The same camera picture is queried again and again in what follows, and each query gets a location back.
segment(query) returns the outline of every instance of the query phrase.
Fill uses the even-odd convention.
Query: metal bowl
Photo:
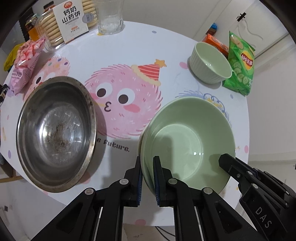
[[[49,192],[63,192],[82,177],[96,144],[96,113],[87,89],[60,76],[38,86],[17,123],[16,146],[30,180]]]

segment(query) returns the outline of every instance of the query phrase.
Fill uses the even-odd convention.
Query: green bowl
[[[211,187],[220,193],[230,176],[219,167],[219,157],[235,157],[231,127],[210,102],[183,97],[165,105],[150,121],[141,144],[141,168],[154,193],[153,157],[189,187]]]
[[[215,84],[232,76],[232,68],[225,56],[214,46],[199,42],[194,46],[189,66],[203,82]]]

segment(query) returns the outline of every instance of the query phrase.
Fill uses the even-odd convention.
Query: lay's chip bag
[[[229,32],[228,62],[232,76],[223,81],[223,86],[243,95],[248,95],[254,75],[255,49],[246,41]]]

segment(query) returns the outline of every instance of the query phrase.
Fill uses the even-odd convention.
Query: round table
[[[20,165],[15,144],[20,110],[37,85],[51,77],[67,75],[86,86],[100,106],[104,121],[98,123],[95,154],[80,182],[62,193],[44,191],[59,202],[67,205],[87,187],[98,190],[123,178],[125,171],[135,165],[143,128],[161,107],[182,96],[204,98],[225,114],[234,134],[236,156],[247,163],[246,97],[220,84],[204,84],[193,76],[187,62],[195,43],[166,29],[125,22],[118,34],[102,36],[95,29],[54,54],[43,52],[30,83],[22,93],[7,96],[1,106],[1,154],[31,182]],[[11,72],[5,83],[9,83],[10,77]],[[230,178],[220,195],[235,208],[240,197],[237,182]],[[143,182],[140,206],[125,208],[123,221],[170,226],[174,225],[173,209],[159,208]]]

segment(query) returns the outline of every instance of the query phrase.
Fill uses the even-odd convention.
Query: bowl rim
[[[171,105],[172,103],[176,102],[176,101],[180,101],[181,99],[198,99],[200,100],[201,102],[204,102],[204,103],[208,103],[208,104],[211,104],[213,105],[212,103],[210,103],[209,101],[207,100],[204,100],[202,98],[199,98],[199,97],[195,97],[195,96],[185,96],[185,97],[179,97],[179,98],[176,98],[170,102],[168,102],[166,105],[164,105],[156,114],[155,116],[152,118],[152,120],[149,122],[149,124],[147,125],[146,129],[145,129],[145,133],[143,135],[143,139],[142,139],[142,143],[141,143],[141,149],[140,149],[140,159],[141,159],[141,169],[142,169],[142,173],[143,173],[143,177],[144,177],[144,180],[149,188],[149,190],[155,195],[155,187],[153,185],[153,182],[150,183],[150,180],[152,181],[152,177],[150,175],[150,172],[148,170],[148,167],[147,167],[147,164],[146,164],[146,160],[145,160],[145,156],[144,156],[144,152],[145,152],[145,145],[146,145],[146,142],[147,142],[147,137],[148,137],[148,134],[150,132],[150,128],[151,128],[151,125],[152,123],[155,121],[155,119],[157,118],[157,116],[169,105]],[[219,113],[225,118],[227,124],[229,125],[229,128],[230,128],[230,131],[232,133],[232,136],[233,136],[233,144],[234,144],[234,157],[236,156],[236,151],[235,151],[235,139],[234,139],[234,135],[233,135],[233,131],[232,131],[232,128],[227,120],[227,118],[225,117],[225,115],[219,110],[218,107],[216,107],[215,105],[213,105],[215,108],[217,108],[217,110],[219,111]],[[150,176],[150,180],[148,180],[148,177],[145,177],[145,174],[149,174]],[[229,178],[228,178],[228,181],[225,183],[223,189],[226,187],[227,183],[229,182],[230,180],[230,175],[229,175]]]
[[[70,84],[72,86],[74,86],[75,88],[77,88],[85,97],[86,102],[88,103],[88,109],[89,109],[89,114],[90,114],[90,138],[89,138],[89,146],[88,146],[88,150],[86,153],[86,157],[84,159],[84,162],[82,163],[80,169],[76,172],[75,176],[70,179],[69,181],[65,182],[64,184],[61,185],[57,185],[57,186],[50,186],[50,185],[46,185],[43,184],[42,182],[40,182],[39,180],[37,180],[28,170],[27,166],[24,163],[24,160],[20,154],[20,122],[21,119],[24,115],[24,110],[26,109],[26,107],[28,106],[29,101],[31,100],[31,98],[34,96],[34,94],[39,91],[42,90],[43,88],[45,88],[48,85],[54,84],[54,83],[67,83]],[[94,150],[95,150],[95,146],[96,146],[96,135],[97,135],[97,119],[96,119],[96,111],[95,111],[95,107],[94,107],[94,103],[93,100],[91,98],[90,93],[88,92],[88,90],[85,88],[85,86],[80,83],[78,80],[68,77],[68,76],[56,76],[53,78],[50,78],[48,80],[46,80],[45,82],[43,82],[41,85],[37,86],[35,88],[35,90],[33,90],[33,92],[30,94],[30,96],[28,97],[28,99],[25,101],[19,118],[17,120],[17,128],[16,128],[16,147],[17,147],[17,155],[20,161],[20,164],[25,172],[25,174],[27,175],[27,177],[31,180],[31,182],[33,184],[35,184],[37,187],[41,188],[44,191],[47,192],[52,192],[52,193],[59,193],[59,192],[64,192],[68,189],[70,189],[71,187],[73,187],[83,176],[83,174],[85,173],[85,171],[87,170],[87,167],[93,157],[94,154]]]
[[[197,43],[194,45],[194,51],[195,51],[195,53],[198,55],[199,59],[200,59],[204,64],[206,64],[206,63],[203,61],[202,57],[200,57],[200,55],[199,55],[199,53],[198,53],[198,51],[197,51],[197,49],[196,49],[196,46],[197,46],[197,45],[200,45],[200,44],[202,44],[202,45],[208,45],[208,46],[210,46],[211,48],[213,48],[217,53],[219,53],[219,54],[222,55],[222,58],[224,58],[224,60],[227,62],[227,66],[229,66],[229,69],[230,69],[230,72],[231,72],[230,76],[223,76],[223,75],[220,75],[220,74],[218,74],[217,72],[215,72],[215,71],[213,71],[212,69],[210,69],[209,67],[208,67],[208,69],[209,69],[211,72],[215,73],[216,75],[220,76],[221,78],[229,79],[229,78],[232,76],[232,68],[231,68],[230,63],[228,62],[228,59],[224,56],[224,54],[222,54],[218,49],[216,49],[214,46],[212,46],[212,45],[210,45],[210,44],[208,44],[208,43],[206,43],[206,42],[197,42]]]

